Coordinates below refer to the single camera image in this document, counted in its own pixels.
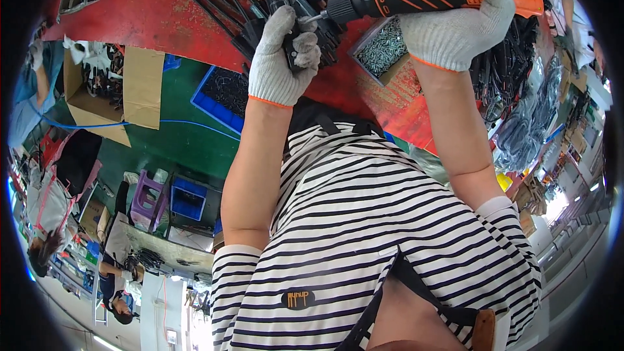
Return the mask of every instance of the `red workbench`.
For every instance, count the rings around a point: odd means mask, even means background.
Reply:
[[[56,18],[58,2],[51,0],[50,19]],[[321,70],[306,95],[348,113],[374,116],[384,130],[436,153],[424,97],[419,95],[411,64],[382,88],[346,54],[373,22],[361,19],[349,23],[338,49],[339,63]],[[165,51],[237,72],[244,62],[228,35],[192,0],[99,0],[63,15],[44,38],[61,40],[64,35],[73,40]]]

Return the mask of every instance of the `hand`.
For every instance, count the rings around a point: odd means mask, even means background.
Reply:
[[[33,44],[29,47],[32,57],[32,69],[34,71],[38,70],[43,64],[43,42],[39,39],[35,40]]]
[[[457,8],[400,15],[403,40],[413,58],[451,71],[501,42],[514,17],[513,0],[483,0],[479,10]]]
[[[292,107],[316,76],[321,61],[321,50],[313,33],[316,26],[301,33],[292,42],[297,51],[294,63],[304,69],[297,74],[288,69],[282,43],[293,28],[294,20],[294,9],[282,6],[266,21],[250,68],[250,97],[272,105]]]
[[[127,280],[128,282],[132,282],[134,280],[132,273],[127,270],[121,270],[121,278]]]

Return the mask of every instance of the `work glove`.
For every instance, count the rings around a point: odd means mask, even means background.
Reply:
[[[32,69],[36,71],[43,64],[43,42],[39,39],[35,40],[35,42],[33,42],[32,45],[29,47],[29,51],[33,56]]]
[[[467,71],[472,59],[503,41],[514,17],[513,0],[484,0],[479,10],[457,8],[400,15],[403,41],[414,59]]]
[[[282,43],[293,28],[294,21],[295,14],[291,6],[279,7],[266,21],[249,72],[250,98],[272,105],[292,107],[317,74],[321,50],[313,33],[316,24],[309,27],[309,24],[302,25],[305,32],[292,41],[292,46],[297,51],[294,63],[304,69],[298,73],[288,69]]]
[[[132,282],[134,280],[132,273],[128,270],[121,270],[121,278],[127,280],[128,282]]]

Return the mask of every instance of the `striped shirt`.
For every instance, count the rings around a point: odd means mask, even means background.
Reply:
[[[541,293],[516,207],[499,197],[472,211],[394,144],[336,125],[336,135],[315,126],[288,138],[265,250],[215,255],[214,349],[335,349],[399,253],[443,306],[510,315],[514,343]],[[470,349],[472,327],[439,314]]]

